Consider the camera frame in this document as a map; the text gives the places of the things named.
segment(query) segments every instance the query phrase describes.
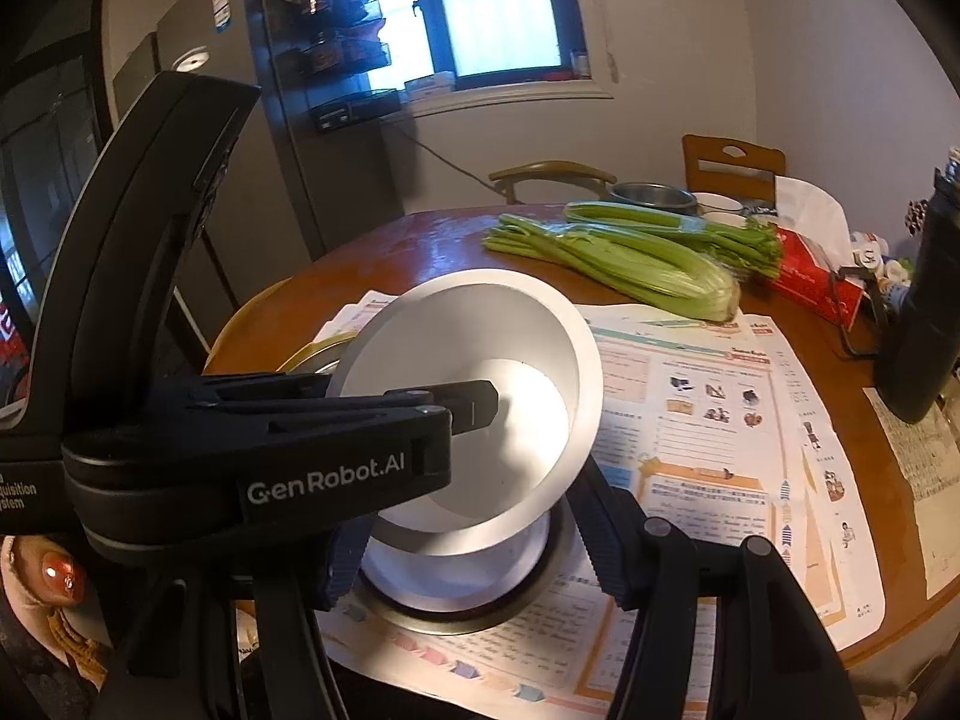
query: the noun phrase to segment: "fingernail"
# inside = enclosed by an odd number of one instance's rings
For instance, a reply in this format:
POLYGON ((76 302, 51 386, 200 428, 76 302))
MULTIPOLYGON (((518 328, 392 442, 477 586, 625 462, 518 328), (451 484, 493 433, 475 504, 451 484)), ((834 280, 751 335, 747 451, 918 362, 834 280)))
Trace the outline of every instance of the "fingernail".
POLYGON ((83 599, 83 571, 72 557, 61 552, 48 552, 40 562, 43 581, 54 593, 68 601, 83 599))

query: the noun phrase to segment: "sticker on refrigerator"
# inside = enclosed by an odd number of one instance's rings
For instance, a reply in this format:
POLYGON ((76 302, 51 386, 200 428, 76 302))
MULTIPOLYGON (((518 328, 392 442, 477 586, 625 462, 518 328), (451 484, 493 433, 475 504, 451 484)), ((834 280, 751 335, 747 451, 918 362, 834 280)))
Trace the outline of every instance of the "sticker on refrigerator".
POLYGON ((230 0, 210 0, 213 2, 213 25, 223 32, 230 25, 230 0))

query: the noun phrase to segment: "round table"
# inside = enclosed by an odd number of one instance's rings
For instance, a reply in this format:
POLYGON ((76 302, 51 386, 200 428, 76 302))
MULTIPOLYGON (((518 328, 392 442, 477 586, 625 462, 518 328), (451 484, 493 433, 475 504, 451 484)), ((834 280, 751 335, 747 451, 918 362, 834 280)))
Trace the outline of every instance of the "round table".
MULTIPOLYGON (((563 206, 517 206, 512 213, 556 220, 563 206)), ((270 295, 248 305, 218 341, 206 373, 276 370, 347 303, 368 290, 400 295, 435 276, 472 268, 523 271, 553 285, 574 303, 630 302, 623 295, 575 274, 535 260, 487 252, 480 245, 503 207, 408 215, 344 245, 297 274, 270 295)), ((847 666, 864 661, 930 618, 960 592, 956 580, 926 598, 920 538, 909 485, 899 471, 870 403, 870 362, 848 360, 837 328, 762 286, 744 290, 741 308, 772 317, 790 341, 827 404, 833 427, 850 458, 870 521, 886 616, 880 630, 842 655, 847 666)), ((867 327, 854 329, 859 347, 874 343, 867 327)))

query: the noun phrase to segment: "black thermos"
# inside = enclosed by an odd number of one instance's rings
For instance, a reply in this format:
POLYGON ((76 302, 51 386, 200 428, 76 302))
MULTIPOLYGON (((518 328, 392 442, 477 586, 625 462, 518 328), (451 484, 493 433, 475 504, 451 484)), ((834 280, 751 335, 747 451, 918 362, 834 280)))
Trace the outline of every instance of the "black thermos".
POLYGON ((960 353, 960 148, 933 185, 917 270, 874 366, 883 402, 910 423, 929 411, 960 353))

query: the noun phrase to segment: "screw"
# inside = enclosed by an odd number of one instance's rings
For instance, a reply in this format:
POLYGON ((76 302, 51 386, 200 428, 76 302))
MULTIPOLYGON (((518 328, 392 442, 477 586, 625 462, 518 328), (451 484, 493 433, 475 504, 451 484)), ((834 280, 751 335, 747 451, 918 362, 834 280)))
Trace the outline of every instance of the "screw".
POLYGON ((763 536, 750 536, 747 539, 747 549, 753 552, 757 557, 767 557, 773 546, 763 536))
POLYGON ((664 536, 670 535, 670 523, 662 517, 650 517, 650 519, 643 523, 643 530, 651 536, 663 538, 664 536))

